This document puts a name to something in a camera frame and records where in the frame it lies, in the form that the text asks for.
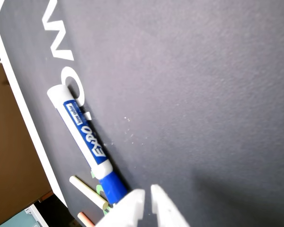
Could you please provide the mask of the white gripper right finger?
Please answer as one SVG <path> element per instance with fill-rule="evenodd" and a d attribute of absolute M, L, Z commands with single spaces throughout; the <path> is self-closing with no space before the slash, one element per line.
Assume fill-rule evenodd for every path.
<path fill-rule="evenodd" d="M 151 185 L 152 213 L 157 216 L 159 227 L 189 227 L 171 198 L 158 185 Z"/>

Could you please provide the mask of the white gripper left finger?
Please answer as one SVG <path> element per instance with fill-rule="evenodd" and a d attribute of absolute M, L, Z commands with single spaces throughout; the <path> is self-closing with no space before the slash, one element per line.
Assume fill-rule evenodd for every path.
<path fill-rule="evenodd" d="M 135 189 L 121 199 L 96 227 L 137 227 L 143 219 L 145 190 Z"/>

